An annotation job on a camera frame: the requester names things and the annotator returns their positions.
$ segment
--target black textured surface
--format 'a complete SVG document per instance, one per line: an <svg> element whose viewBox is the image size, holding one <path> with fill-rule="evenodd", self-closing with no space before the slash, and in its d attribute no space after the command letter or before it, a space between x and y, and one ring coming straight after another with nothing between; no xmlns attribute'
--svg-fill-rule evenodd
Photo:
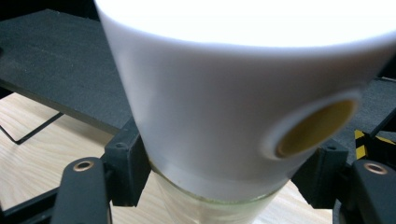
<svg viewBox="0 0 396 224"><path fill-rule="evenodd" d="M0 22L0 86L109 133L132 116L101 24L44 10Z"/></svg>

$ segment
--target wooden table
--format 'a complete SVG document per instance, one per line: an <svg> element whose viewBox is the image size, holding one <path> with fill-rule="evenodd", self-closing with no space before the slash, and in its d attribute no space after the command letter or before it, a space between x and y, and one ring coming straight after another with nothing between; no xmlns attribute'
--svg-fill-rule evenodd
<svg viewBox="0 0 396 224"><path fill-rule="evenodd" d="M44 105L17 93L0 100L0 124L16 139L55 115ZM20 146L0 134L0 202L3 209L22 203L59 185L63 168L79 158L100 157L112 135L62 116ZM114 223L172 223L153 174L133 208L112 208ZM255 224L332 223L331 210L314 210L289 182Z"/></svg>

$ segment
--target light wood surface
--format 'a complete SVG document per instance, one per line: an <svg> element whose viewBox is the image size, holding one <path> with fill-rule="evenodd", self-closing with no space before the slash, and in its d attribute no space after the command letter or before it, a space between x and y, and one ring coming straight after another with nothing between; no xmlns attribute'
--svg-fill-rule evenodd
<svg viewBox="0 0 396 224"><path fill-rule="evenodd" d="M15 139L56 113L16 93L0 100L0 124ZM100 157L111 138L111 134L68 116L57 119L20 146L0 133L0 202L3 209L57 187L69 162L89 156ZM137 207L113 207L112 213L116 224L173 223L152 175ZM312 209L289 182L254 223L330 224L332 211Z"/></svg>

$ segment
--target white cup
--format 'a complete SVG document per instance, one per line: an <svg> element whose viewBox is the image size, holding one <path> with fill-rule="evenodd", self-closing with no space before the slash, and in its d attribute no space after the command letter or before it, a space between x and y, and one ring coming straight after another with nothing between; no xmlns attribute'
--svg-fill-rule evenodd
<svg viewBox="0 0 396 224"><path fill-rule="evenodd" d="M96 0L150 161L207 199L280 189L396 52L394 16L250 2Z"/></svg>

